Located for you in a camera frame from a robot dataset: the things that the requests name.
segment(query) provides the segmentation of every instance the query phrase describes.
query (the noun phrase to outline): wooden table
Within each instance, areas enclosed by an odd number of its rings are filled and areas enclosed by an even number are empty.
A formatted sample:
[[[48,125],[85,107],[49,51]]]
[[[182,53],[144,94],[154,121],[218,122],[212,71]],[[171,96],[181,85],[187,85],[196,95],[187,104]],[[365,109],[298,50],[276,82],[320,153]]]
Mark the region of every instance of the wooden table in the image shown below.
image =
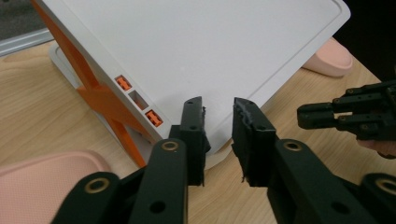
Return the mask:
[[[115,174],[124,177],[137,166],[75,89],[51,62],[51,43],[0,58],[0,165],[74,149],[100,153]],[[298,127],[296,109],[329,102],[345,89],[378,82],[355,61],[352,74],[325,77],[304,69],[278,91],[265,115],[280,138],[305,142],[330,170],[359,183],[368,173],[396,175],[396,162],[359,147],[355,135],[335,129],[307,131]],[[190,223],[275,223],[266,189],[241,183],[233,153],[205,172],[205,187],[189,188]]]

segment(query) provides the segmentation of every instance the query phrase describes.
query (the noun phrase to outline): brass screw hole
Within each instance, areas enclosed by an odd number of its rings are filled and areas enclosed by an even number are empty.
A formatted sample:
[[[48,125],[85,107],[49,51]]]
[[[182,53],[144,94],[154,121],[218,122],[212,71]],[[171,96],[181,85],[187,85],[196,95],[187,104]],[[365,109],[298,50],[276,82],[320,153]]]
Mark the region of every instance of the brass screw hole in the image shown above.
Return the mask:
[[[164,142],[161,147],[163,150],[166,151],[173,151],[175,149],[178,149],[178,143],[177,142]]]
[[[376,185],[389,194],[396,195],[396,182],[390,179],[379,178],[375,181]]]
[[[300,144],[295,142],[285,142],[283,147],[290,151],[301,151],[303,149]]]
[[[109,185],[110,181],[108,181],[107,178],[99,177],[88,182],[84,189],[87,193],[93,194],[102,192],[103,190],[107,189]]]

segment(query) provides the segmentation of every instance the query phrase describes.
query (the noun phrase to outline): orange port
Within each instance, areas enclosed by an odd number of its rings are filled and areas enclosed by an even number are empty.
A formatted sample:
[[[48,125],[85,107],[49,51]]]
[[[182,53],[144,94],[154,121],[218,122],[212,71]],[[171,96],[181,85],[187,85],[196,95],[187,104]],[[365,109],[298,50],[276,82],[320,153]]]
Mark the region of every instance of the orange port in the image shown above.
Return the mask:
[[[149,112],[146,113],[146,117],[148,117],[149,121],[155,126],[159,127],[161,124],[163,124],[163,121],[161,120],[160,116],[158,116],[154,110],[150,110]]]
[[[117,83],[120,85],[120,87],[121,87],[123,90],[125,90],[125,91],[128,91],[129,89],[132,88],[132,85],[131,85],[131,84],[128,82],[128,80],[127,80],[125,77],[123,77],[123,76],[116,77],[116,81],[117,81]]]

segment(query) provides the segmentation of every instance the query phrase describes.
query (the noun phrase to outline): port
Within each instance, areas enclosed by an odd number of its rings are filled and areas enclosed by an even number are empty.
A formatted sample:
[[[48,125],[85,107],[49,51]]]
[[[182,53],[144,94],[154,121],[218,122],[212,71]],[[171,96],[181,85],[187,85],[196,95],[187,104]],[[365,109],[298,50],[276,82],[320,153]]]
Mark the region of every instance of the port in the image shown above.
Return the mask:
[[[140,96],[140,94],[137,91],[132,91],[131,93],[128,94],[129,97],[134,101],[134,103],[141,109],[144,110],[146,109],[149,105],[146,103],[146,101]]]
[[[158,116],[154,110],[150,110],[149,112],[146,113],[146,117],[148,117],[149,121],[155,126],[159,127],[161,124],[163,124],[163,121],[161,120],[160,116]]]
[[[124,76],[116,77],[116,81],[119,84],[119,86],[125,91],[128,91],[129,89],[132,88],[132,85],[128,82],[128,80]]]

